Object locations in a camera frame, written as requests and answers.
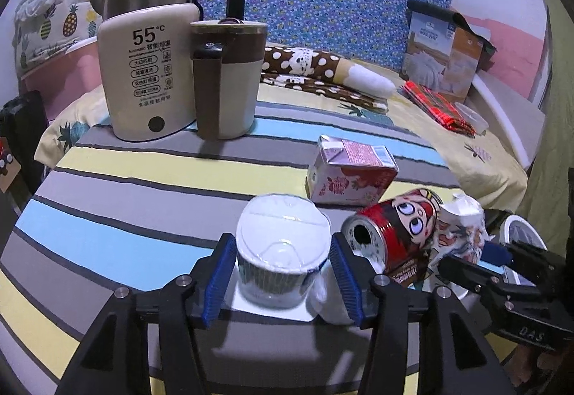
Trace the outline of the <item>olive green curtain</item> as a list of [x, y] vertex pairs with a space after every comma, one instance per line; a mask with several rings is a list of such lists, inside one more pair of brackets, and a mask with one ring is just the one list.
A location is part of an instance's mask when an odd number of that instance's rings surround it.
[[568, 169], [573, 166], [573, 20], [562, 0], [544, 0], [552, 29], [552, 79], [546, 123], [518, 213], [549, 248], [568, 237]]

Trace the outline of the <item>white trash bin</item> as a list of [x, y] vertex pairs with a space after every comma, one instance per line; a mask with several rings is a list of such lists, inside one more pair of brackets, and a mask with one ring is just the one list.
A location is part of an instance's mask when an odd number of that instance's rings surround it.
[[[499, 243], [508, 246], [511, 243], [525, 243], [533, 247], [547, 250], [535, 228], [523, 217], [511, 214], [501, 224], [499, 229]], [[504, 266], [505, 280], [508, 284], [533, 286], [532, 282], [515, 272], [508, 266]]]

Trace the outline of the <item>pink storage box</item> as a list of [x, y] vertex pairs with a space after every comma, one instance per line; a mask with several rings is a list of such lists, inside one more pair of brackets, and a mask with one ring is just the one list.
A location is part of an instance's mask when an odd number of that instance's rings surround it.
[[67, 106], [85, 93], [100, 86], [97, 38], [79, 41], [52, 56], [22, 77], [27, 91], [41, 94], [49, 120], [54, 120]]

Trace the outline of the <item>white blue yogurt cup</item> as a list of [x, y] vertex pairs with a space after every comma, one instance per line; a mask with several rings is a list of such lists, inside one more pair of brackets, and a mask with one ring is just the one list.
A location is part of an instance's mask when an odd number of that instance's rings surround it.
[[312, 201], [254, 197], [235, 231], [240, 292], [265, 308], [299, 306], [328, 258], [331, 238], [330, 220]]

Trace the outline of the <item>red plaid cloth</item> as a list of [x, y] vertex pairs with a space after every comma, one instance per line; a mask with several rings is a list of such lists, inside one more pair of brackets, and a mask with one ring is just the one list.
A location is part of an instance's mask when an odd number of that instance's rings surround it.
[[444, 129], [471, 138], [476, 135], [474, 127], [441, 94], [410, 80], [403, 84], [402, 93]]

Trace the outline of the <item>cream water warmer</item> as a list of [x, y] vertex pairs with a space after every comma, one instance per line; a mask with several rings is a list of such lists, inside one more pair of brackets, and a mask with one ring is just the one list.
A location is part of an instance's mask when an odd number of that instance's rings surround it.
[[173, 4], [104, 20], [98, 29], [100, 75], [113, 131], [146, 142], [196, 119], [191, 24], [197, 6]]

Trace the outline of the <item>red cartoon can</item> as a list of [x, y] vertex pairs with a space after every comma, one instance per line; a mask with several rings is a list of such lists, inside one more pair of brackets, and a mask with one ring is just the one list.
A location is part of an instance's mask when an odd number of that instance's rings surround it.
[[416, 188], [348, 217], [343, 237], [376, 273], [407, 287], [424, 279], [441, 203], [434, 191]]

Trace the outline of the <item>striped tablecloth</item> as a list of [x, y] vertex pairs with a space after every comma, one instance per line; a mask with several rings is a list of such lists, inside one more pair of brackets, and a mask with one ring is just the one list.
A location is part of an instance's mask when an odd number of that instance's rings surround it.
[[[394, 197], [418, 187], [450, 200], [460, 186], [420, 134], [309, 106], [259, 103], [249, 135], [206, 147], [193, 129], [142, 144], [89, 129], [38, 188], [1, 255], [1, 352], [28, 394], [52, 394], [80, 341], [120, 286], [149, 291], [187, 273], [235, 231], [260, 194], [306, 192], [320, 136], [383, 144], [400, 172]], [[368, 335], [305, 307], [258, 310], [229, 296], [198, 337], [211, 386], [226, 394], [355, 389]]]

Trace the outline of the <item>red toy box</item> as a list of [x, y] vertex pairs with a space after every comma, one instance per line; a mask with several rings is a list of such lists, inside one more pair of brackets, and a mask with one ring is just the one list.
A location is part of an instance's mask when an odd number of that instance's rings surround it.
[[15, 159], [5, 137], [0, 139], [0, 189], [6, 193], [19, 175], [22, 165]]

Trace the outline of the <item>black suitcase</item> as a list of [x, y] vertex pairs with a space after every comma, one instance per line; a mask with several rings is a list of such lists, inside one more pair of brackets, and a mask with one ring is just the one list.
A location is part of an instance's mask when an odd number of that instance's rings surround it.
[[19, 161], [20, 174], [31, 194], [44, 177], [44, 165], [34, 159], [40, 139], [48, 128], [44, 104], [39, 91], [28, 91], [5, 103], [1, 109], [1, 136]]

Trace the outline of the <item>pink strawberry milk carton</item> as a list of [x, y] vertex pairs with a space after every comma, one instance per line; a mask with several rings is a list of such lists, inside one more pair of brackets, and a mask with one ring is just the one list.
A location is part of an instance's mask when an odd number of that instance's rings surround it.
[[322, 135], [306, 173], [309, 200], [320, 205], [377, 204], [399, 167], [386, 146]]

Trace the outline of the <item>pineapple print bundle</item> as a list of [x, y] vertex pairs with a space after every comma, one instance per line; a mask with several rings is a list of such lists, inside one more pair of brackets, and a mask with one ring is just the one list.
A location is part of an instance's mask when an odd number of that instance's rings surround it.
[[96, 35], [102, 22], [89, 0], [22, 0], [15, 10], [15, 70], [22, 77], [73, 44]]

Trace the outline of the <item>brown polka dot pillow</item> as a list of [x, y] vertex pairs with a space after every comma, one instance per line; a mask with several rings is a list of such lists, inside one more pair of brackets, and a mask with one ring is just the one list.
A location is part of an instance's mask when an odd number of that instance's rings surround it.
[[328, 51], [308, 47], [265, 47], [262, 73], [286, 84], [336, 84], [375, 99], [387, 99], [395, 84], [363, 65]]

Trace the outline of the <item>brown cream mug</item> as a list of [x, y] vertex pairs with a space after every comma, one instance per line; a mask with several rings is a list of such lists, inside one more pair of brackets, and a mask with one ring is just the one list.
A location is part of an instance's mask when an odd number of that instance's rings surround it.
[[191, 24], [191, 62], [198, 136], [233, 140], [251, 129], [268, 25], [224, 18]]

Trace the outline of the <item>white bowl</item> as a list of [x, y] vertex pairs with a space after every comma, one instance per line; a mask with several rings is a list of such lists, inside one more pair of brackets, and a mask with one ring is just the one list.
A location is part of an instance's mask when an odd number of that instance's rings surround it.
[[454, 107], [463, 119], [473, 127], [477, 134], [482, 135], [488, 130], [488, 122], [476, 111], [459, 102], [455, 102]]

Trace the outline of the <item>patterned paper cup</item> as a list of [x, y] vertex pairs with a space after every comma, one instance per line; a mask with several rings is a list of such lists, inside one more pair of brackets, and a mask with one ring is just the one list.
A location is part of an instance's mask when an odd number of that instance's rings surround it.
[[430, 271], [439, 273], [439, 262], [447, 255], [477, 264], [488, 240], [483, 207], [466, 194], [455, 194], [451, 201], [440, 205], [429, 261]]

